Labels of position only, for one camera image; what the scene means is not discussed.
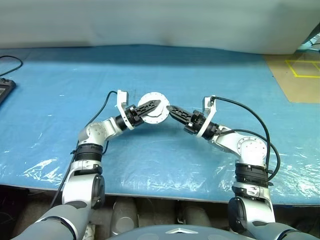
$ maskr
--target round metal plate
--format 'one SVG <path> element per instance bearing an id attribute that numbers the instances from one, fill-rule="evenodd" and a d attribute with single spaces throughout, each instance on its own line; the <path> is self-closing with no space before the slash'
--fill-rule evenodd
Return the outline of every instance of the round metal plate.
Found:
<path id="1" fill-rule="evenodd" d="M 159 106 L 155 110 L 142 117 L 142 120 L 148 124 L 158 124 L 163 122 L 169 115 L 167 106 L 170 105 L 165 95 L 159 92 L 149 92 L 145 94 L 138 102 L 138 107 L 151 100 L 160 100 Z"/>

